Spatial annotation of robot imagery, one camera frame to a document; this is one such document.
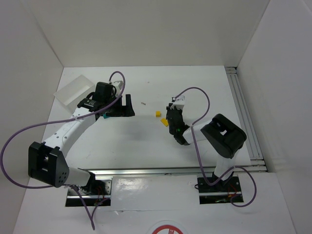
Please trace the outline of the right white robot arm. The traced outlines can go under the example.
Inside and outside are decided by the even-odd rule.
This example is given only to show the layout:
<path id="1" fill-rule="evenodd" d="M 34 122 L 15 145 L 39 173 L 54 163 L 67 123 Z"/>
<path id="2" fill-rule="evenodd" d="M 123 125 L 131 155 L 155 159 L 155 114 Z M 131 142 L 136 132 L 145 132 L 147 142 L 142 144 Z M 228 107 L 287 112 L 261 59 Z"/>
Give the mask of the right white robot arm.
<path id="1" fill-rule="evenodd" d="M 188 126 L 183 121 L 181 108 L 170 103 L 166 110 L 169 133 L 180 145 L 193 144 L 197 154 L 197 142 L 207 140 L 212 145 L 218 153 L 216 167 L 211 178 L 203 177 L 209 186 L 225 185 L 234 174 L 236 155 L 247 139 L 245 132 L 222 114 L 202 124 Z"/>

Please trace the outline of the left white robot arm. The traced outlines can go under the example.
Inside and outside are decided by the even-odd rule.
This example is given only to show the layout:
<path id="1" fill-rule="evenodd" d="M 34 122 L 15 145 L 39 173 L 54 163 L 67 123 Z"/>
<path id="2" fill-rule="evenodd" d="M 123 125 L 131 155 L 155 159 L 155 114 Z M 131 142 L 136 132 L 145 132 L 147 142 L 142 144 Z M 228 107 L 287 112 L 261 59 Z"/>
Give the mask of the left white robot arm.
<path id="1" fill-rule="evenodd" d="M 73 185 L 90 193 L 105 184 L 96 179 L 94 173 L 70 168 L 66 157 L 80 136 L 103 117 L 133 117 L 130 94 L 125 95 L 122 105 L 123 81 L 98 82 L 96 90 L 79 102 L 73 121 L 63 124 L 42 143 L 33 142 L 28 150 L 28 174 L 31 178 L 59 188 Z"/>

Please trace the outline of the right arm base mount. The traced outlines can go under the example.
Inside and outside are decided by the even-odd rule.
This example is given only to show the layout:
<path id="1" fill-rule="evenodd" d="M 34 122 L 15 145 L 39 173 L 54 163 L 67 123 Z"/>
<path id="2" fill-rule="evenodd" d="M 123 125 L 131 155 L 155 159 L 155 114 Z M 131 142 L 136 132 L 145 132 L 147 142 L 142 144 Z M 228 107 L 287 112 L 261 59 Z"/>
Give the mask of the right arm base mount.
<path id="1" fill-rule="evenodd" d="M 194 186 L 199 192 L 200 204 L 223 204 L 230 203 L 233 198 L 233 203 L 243 203 L 240 181 L 237 176 L 233 176 L 228 183 L 221 185 L 219 182 L 214 186 L 209 186 L 204 178 L 198 177 L 197 184 Z"/>

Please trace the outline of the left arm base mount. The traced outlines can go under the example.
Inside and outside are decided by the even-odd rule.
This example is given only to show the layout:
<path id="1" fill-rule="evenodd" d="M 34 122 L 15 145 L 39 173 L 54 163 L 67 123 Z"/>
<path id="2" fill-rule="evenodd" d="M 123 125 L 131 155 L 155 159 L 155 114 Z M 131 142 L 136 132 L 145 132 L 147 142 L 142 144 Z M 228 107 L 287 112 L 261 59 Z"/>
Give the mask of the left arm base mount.
<path id="1" fill-rule="evenodd" d="M 95 188 L 92 192 L 87 192 L 82 188 L 78 188 L 78 192 L 83 198 L 87 207 L 95 207 L 100 202 L 102 202 L 100 207 L 109 207 L 111 206 L 111 192 L 112 192 L 112 177 L 103 177 L 100 180 L 104 183 L 104 185 Z M 67 196 L 66 196 L 66 207 L 82 207 L 82 201 L 80 197 L 77 195 L 74 189 L 68 188 Z"/>

